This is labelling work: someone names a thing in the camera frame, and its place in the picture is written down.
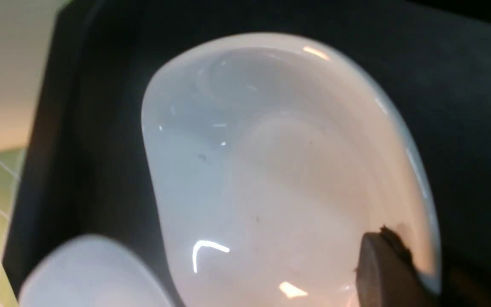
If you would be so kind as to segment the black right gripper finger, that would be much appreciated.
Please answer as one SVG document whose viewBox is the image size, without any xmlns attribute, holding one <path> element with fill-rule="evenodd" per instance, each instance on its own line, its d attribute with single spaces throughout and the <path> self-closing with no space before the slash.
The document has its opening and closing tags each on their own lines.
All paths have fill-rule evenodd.
<svg viewBox="0 0 491 307">
<path fill-rule="evenodd" d="M 436 295 L 421 282 L 411 251 L 382 226 L 361 237 L 356 291 L 361 307 L 437 307 Z"/>
</svg>

